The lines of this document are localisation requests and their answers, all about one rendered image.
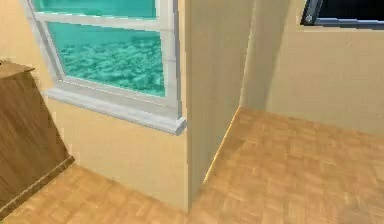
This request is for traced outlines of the white framed window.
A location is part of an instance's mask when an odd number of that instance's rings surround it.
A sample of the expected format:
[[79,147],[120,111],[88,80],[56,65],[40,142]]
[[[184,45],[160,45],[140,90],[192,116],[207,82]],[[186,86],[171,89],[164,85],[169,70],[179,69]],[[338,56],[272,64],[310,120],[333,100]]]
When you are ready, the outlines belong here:
[[180,134],[178,0],[20,0],[65,103]]

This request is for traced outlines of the black framed wall picture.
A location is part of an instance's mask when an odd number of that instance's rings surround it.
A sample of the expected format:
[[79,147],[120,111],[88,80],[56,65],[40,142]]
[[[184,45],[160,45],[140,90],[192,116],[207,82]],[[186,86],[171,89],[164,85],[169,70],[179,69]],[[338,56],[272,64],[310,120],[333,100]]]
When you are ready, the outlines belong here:
[[384,0],[306,0],[300,24],[384,30]]

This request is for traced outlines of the brown wooden cupboard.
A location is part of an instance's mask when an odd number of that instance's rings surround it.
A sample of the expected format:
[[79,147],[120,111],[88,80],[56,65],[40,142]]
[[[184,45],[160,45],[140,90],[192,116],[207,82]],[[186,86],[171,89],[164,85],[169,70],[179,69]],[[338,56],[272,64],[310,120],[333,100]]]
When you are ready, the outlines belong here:
[[0,220],[74,162],[32,70],[0,60]]

